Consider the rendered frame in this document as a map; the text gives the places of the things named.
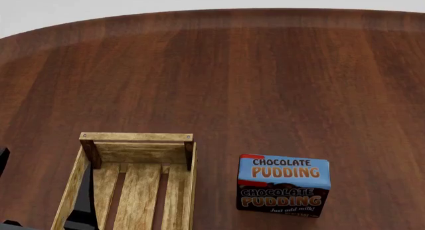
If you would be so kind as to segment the chocolate pudding box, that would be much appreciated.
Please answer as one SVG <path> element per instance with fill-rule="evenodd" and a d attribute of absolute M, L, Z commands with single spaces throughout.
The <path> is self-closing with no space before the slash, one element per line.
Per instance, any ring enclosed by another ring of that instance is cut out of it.
<path fill-rule="evenodd" d="M 242 154 L 236 208 L 318 218 L 331 189 L 327 160 Z"/>

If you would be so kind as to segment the wooden slatted crate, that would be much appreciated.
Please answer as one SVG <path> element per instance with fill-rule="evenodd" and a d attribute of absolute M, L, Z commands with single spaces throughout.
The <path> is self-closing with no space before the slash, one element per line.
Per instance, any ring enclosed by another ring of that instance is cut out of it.
<path fill-rule="evenodd" d="M 193 230 L 197 146 L 192 134 L 83 132 L 51 230 L 104 230 L 116 184 L 124 185 L 114 230 L 152 230 L 167 175 L 161 230 Z"/>

